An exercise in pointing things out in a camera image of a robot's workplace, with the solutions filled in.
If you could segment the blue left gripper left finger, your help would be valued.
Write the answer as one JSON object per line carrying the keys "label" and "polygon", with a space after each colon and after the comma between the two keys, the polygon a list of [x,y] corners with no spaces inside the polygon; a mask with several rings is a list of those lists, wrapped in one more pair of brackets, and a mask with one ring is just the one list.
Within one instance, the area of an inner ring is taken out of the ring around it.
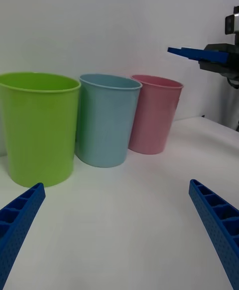
{"label": "blue left gripper left finger", "polygon": [[37,183],[0,210],[0,289],[44,199],[44,185]]}

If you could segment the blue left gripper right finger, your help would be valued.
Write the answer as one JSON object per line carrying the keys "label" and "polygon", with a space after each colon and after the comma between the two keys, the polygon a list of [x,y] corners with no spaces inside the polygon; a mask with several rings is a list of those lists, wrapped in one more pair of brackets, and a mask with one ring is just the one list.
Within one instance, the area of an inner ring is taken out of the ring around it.
{"label": "blue left gripper right finger", "polygon": [[227,277],[239,289],[239,210],[192,179],[189,196],[201,218]]}

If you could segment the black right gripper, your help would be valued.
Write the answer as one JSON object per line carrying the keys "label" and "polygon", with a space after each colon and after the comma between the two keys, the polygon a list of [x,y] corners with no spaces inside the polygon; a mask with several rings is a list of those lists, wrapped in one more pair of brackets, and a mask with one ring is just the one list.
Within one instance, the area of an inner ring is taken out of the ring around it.
{"label": "black right gripper", "polygon": [[239,77],[239,46],[227,43],[208,44],[204,49],[168,47],[167,52],[199,61],[201,70],[219,73],[226,78]]}

